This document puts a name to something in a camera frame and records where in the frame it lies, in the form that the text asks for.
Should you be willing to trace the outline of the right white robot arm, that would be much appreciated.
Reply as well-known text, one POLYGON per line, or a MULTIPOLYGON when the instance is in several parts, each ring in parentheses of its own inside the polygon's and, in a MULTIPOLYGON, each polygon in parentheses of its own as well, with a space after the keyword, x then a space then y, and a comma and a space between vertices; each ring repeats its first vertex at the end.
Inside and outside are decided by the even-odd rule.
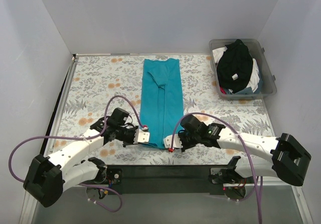
POLYGON ((290 134, 283 133, 280 137, 237 134, 226 125, 207 125, 193 115, 184 117, 180 125, 178 137, 182 151, 202 144, 251 155, 251 158, 233 157, 219 173, 212 174, 218 183, 232 184, 253 175, 277 177, 292 186, 304 183, 311 154, 290 134))

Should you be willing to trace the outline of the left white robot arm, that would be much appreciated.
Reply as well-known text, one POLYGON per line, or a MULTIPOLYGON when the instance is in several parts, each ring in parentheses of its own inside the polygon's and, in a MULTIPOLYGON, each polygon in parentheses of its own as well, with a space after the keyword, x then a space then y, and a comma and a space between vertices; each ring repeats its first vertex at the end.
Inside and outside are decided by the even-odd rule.
POLYGON ((128 117, 127 111, 116 108, 110 116, 92 124, 79 140, 46 157, 36 156, 29 166, 23 188, 42 206, 49 207, 75 185, 86 181, 103 183, 107 177, 106 164, 96 157, 85 157, 113 140, 138 144, 144 132, 139 126, 126 123, 128 117))

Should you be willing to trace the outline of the teal t shirt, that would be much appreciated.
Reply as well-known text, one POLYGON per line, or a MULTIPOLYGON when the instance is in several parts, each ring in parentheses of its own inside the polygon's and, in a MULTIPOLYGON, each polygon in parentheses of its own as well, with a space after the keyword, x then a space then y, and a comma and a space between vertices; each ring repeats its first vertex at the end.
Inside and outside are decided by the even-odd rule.
POLYGON ((148 127, 147 146, 165 149, 163 139, 173 133, 184 115, 183 90, 178 59, 145 59, 143 63, 140 121, 148 127))

